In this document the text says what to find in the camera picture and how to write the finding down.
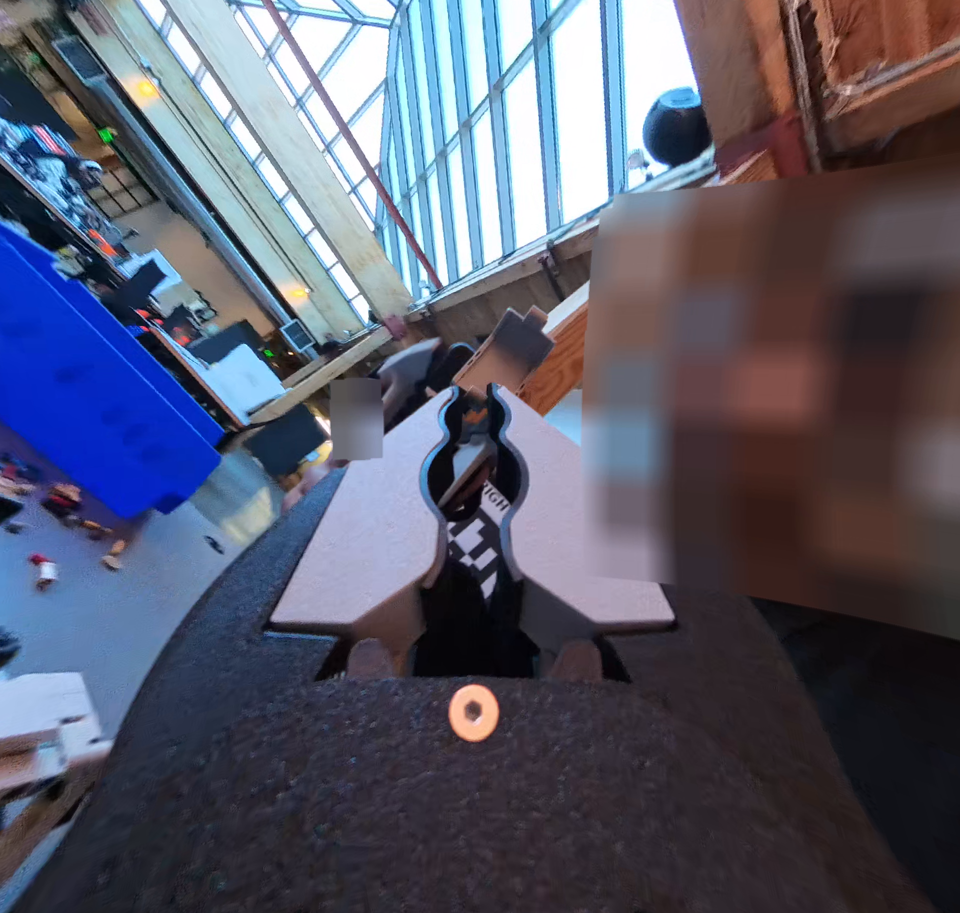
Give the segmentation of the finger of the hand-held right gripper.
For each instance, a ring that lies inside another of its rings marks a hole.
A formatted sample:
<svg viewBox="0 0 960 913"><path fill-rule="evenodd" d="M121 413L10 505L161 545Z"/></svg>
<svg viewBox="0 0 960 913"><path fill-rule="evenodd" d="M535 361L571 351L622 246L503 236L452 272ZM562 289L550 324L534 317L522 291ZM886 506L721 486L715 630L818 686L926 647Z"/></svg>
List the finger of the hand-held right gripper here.
<svg viewBox="0 0 960 913"><path fill-rule="evenodd" d="M384 433L402 422L406 404L426 388L426 378L444 341L431 338L390 355L377 369Z"/></svg>
<svg viewBox="0 0 960 913"><path fill-rule="evenodd" d="M524 315L509 308L486 341L454 375L452 386L484 397L490 384L516 394L546 362L555 341L546 334L547 314L531 307Z"/></svg>

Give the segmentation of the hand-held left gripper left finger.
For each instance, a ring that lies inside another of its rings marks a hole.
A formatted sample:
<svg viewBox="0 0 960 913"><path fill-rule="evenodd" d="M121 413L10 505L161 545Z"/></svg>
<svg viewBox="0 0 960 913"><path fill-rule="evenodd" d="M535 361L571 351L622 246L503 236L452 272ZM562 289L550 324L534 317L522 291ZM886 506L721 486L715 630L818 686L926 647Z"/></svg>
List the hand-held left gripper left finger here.
<svg viewBox="0 0 960 913"><path fill-rule="evenodd" d="M378 640L402 674L426 626L421 590L447 557L447 529L422 486L448 439L450 388L394 427L378 459L353 462L270 617L284 633Z"/></svg>

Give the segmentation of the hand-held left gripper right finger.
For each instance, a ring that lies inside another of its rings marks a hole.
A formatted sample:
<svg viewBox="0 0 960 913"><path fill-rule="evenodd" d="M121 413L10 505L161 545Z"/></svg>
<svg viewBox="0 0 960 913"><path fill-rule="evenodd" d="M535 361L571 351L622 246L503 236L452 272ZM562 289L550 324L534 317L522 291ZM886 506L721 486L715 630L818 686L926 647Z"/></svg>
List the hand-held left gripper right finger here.
<svg viewBox="0 0 960 913"><path fill-rule="evenodd" d="M505 451L498 475L518 470L501 552L510 579L522 584L519 629L535 643L592 640L665 630L676 616L657 583L595 575L586 553L579 446L501 385L488 387L490 423Z"/></svg>

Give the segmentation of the white toy brick cab assembly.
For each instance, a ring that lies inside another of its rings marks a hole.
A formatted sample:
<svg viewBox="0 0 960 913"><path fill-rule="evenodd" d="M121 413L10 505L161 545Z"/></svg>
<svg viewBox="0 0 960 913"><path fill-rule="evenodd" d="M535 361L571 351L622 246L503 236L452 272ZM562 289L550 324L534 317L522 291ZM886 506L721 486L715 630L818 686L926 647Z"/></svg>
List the white toy brick cab assembly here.
<svg viewBox="0 0 960 913"><path fill-rule="evenodd" d="M112 747L82 674L2 679L2 805L96 775Z"/></svg>

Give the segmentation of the black framed marker sign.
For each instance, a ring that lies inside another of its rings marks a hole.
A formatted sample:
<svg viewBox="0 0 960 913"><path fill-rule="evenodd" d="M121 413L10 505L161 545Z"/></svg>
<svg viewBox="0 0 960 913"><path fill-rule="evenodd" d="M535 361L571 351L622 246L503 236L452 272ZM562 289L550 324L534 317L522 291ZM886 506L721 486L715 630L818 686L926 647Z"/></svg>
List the black framed marker sign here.
<svg viewBox="0 0 960 913"><path fill-rule="evenodd" d="M447 599L453 611L471 611L480 602L511 603L517 583L503 559L501 526L511 511L509 500L486 482L469 500L447 515Z"/></svg>

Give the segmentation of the large grid window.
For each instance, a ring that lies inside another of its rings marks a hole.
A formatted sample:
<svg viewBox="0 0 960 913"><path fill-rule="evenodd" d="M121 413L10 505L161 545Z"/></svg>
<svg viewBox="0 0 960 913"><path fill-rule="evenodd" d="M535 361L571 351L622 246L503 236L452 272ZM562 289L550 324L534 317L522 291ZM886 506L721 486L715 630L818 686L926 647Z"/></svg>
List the large grid window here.
<svg viewBox="0 0 960 913"><path fill-rule="evenodd" d="M414 302L436 290L260 0L133 0L363 323L371 289L200 46L230 19ZM642 128L697 91L674 0L272 0L448 286L670 168Z"/></svg>

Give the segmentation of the red pipe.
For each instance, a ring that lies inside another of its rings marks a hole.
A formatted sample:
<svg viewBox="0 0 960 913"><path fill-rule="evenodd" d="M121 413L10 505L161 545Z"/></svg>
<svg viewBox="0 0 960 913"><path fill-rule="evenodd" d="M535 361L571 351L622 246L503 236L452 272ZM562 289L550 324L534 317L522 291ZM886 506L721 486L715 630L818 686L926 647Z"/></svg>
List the red pipe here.
<svg viewBox="0 0 960 913"><path fill-rule="evenodd" d="M335 125L338 128L339 133L342 136L342 139L346 142L348 148L353 152L354 157L361 165L367 179L370 181L371 185L374 188L374 191L378 199L383 204L385 210L389 213L390 218L402 233L408 247L414 254L414 258L418 264L423 267L423 270L426 272L428 282L432 285L435 290L440 290L442 288L442 283L438 277L437 272L435 271L433 264L425 253L425 250L420 245L416 236L414 235L413 230L410 225L407 223L405 218L402 215L402 211L398 208L397 204L394 202L391 194L388 192L386 186L383 184L378 171L374 168L372 163L370 163L367 158L362 146L356 140L354 132L352 131L348 121L343 117L340 110L337 108L336 104L333 102L330 97L329 91L327 91L324 86L320 75L310 64L306 53L304 52L300 43L298 43L296 37L294 36L293 31L289 27L288 23L283 18L280 13L279 8L276 6L273 0L260 0L264 9L268 12L271 19L278 28L279 34L282 37L284 43L286 43L291 52L294 55L296 62L298 63L303 74L307 77L310 86L313 91L318 95L321 103L324 108L327 110L329 116L334 121Z"/></svg>

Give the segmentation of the black round speaker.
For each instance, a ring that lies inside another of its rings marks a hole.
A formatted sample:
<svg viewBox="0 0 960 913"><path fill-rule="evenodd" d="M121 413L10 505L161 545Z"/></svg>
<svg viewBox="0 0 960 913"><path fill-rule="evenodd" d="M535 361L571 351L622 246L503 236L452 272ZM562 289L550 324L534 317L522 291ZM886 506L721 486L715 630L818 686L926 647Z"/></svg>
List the black round speaker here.
<svg viewBox="0 0 960 913"><path fill-rule="evenodd" d="M696 89L682 86L660 94L644 119L642 141L649 157L669 168L709 150L714 139Z"/></svg>

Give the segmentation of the pile of colourful toy pins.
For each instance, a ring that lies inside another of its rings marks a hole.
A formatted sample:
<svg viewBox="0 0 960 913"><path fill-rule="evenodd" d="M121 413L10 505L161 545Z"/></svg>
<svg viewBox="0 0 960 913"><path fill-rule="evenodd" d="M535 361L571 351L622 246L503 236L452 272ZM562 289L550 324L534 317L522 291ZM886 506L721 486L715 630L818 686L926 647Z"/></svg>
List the pile of colourful toy pins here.
<svg viewBox="0 0 960 913"><path fill-rule="evenodd" d="M56 523L82 533L96 544L110 542L100 558L101 566L110 572L121 571L128 548L125 538L106 523L91 519L83 513L84 495L81 488L70 482L54 480L47 483L41 469L22 459L18 454L1 453L1 530L2 535L17 536L28 528L25 513L35 502Z"/></svg>

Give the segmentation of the blue plastic bin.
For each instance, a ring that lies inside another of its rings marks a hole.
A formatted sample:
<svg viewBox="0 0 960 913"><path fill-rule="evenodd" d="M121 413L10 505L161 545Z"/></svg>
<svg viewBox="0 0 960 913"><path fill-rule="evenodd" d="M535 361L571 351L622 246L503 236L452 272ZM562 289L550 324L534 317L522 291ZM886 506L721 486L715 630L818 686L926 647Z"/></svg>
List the blue plastic bin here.
<svg viewBox="0 0 960 913"><path fill-rule="evenodd" d="M1 415L117 517L170 514L216 470L222 427L54 255L1 233Z"/></svg>

